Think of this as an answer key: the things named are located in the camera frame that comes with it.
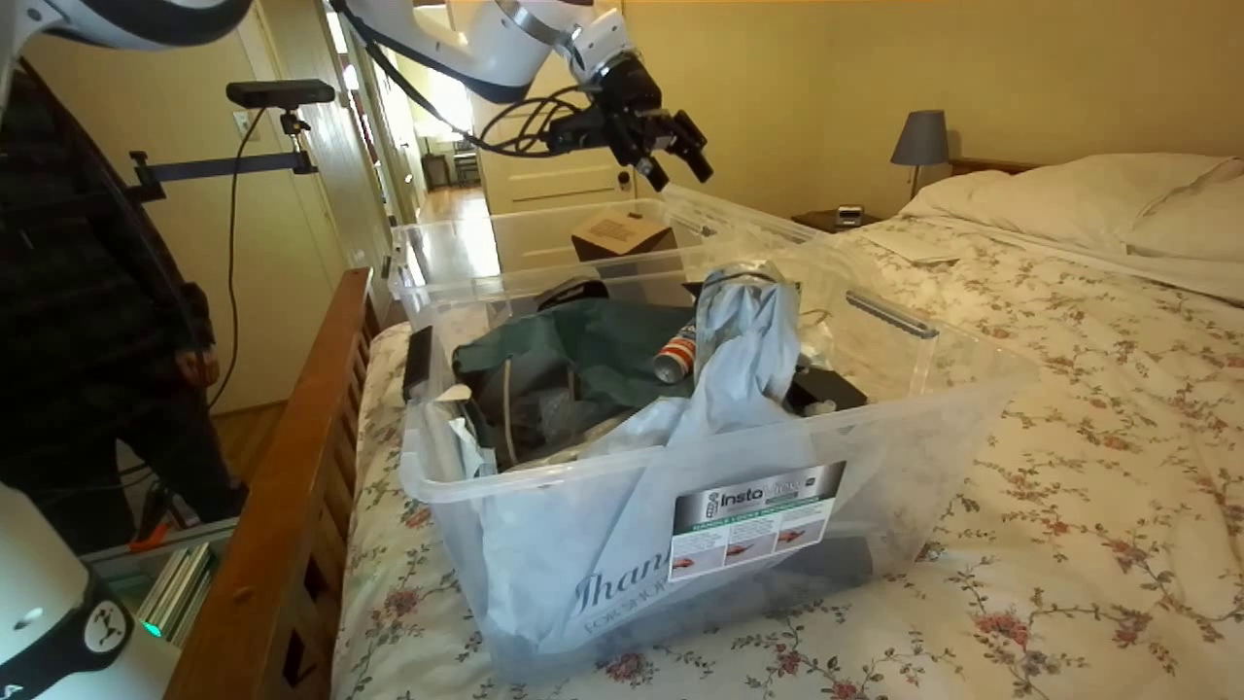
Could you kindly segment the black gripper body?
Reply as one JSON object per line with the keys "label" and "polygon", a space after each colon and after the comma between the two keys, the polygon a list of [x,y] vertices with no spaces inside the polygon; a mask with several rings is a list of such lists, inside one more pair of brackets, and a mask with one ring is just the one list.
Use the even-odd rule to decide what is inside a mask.
{"label": "black gripper body", "polygon": [[635,51],[610,59],[588,91],[590,104],[569,125],[572,149],[605,149],[618,161],[640,161],[680,145],[680,121],[660,104],[660,85]]}

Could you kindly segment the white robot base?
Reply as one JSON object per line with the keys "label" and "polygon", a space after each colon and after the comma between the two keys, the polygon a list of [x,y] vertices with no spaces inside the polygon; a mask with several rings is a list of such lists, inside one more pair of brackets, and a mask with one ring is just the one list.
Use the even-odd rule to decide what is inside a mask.
{"label": "white robot base", "polygon": [[0,486],[0,700],[165,700],[180,650]]}

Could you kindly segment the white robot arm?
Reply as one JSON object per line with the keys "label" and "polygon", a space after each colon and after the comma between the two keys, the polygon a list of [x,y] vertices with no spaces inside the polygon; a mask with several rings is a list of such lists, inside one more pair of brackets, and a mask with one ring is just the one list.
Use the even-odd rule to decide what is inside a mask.
{"label": "white robot arm", "polygon": [[[578,149],[605,149],[623,168],[669,185],[658,161],[674,152],[706,181],[706,137],[684,110],[666,110],[660,85],[647,68],[625,16],[597,11],[596,0],[477,0],[468,25],[446,32],[415,16],[442,0],[329,0],[367,53],[430,115],[438,110],[402,77],[393,53],[464,81],[493,104],[525,104],[539,66],[560,53],[583,110],[555,115],[537,137],[487,141],[481,152],[537,160]],[[17,73],[36,34],[62,34],[88,47],[166,51],[201,47],[228,34],[254,0],[0,0],[0,60]]]}

